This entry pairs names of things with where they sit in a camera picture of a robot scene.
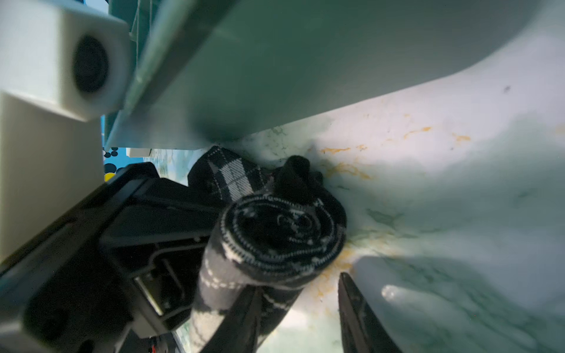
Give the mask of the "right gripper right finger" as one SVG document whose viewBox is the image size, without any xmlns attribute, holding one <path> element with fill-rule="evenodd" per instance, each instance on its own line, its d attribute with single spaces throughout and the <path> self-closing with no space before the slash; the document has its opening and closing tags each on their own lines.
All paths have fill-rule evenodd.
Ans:
<svg viewBox="0 0 565 353">
<path fill-rule="evenodd" d="M 342 272 L 338 281 L 341 341 L 345 353 L 401 353 L 368 305 L 353 278 Z"/>
</svg>

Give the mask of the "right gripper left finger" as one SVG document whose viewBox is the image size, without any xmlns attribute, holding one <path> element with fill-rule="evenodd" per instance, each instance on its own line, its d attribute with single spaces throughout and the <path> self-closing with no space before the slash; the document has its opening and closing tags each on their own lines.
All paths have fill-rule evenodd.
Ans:
<svg viewBox="0 0 565 353">
<path fill-rule="evenodd" d="M 257 351 L 263 291 L 245 288 L 201 353 L 254 353 Z"/>
</svg>

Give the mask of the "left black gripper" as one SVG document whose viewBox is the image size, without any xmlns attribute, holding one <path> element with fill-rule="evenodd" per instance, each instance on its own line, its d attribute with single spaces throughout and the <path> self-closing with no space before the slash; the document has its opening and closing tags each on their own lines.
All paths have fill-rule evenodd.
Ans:
<svg viewBox="0 0 565 353">
<path fill-rule="evenodd" d="M 1 350 L 118 352 L 175 330 L 224 205 L 126 167 L 1 264 Z"/>
</svg>

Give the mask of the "black grey argyle sock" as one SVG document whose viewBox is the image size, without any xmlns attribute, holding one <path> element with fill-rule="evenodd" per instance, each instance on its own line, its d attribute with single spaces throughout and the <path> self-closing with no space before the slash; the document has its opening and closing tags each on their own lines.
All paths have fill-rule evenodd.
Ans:
<svg viewBox="0 0 565 353">
<path fill-rule="evenodd" d="M 195 162 L 188 184 L 225 205 L 202 258 L 189 320 L 191 350 L 204 349 L 248 287 L 263 291 L 258 339 L 264 341 L 340 255 L 345 210 L 322 174 L 297 155 L 266 169 L 215 146 Z"/>
</svg>

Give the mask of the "green compartment tray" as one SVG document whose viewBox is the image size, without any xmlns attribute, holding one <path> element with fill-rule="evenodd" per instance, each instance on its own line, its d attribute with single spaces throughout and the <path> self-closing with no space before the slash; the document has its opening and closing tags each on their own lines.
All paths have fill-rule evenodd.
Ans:
<svg viewBox="0 0 565 353">
<path fill-rule="evenodd" d="M 540 1 L 112 1 L 132 79 L 108 147 L 199 149 L 469 68 Z"/>
</svg>

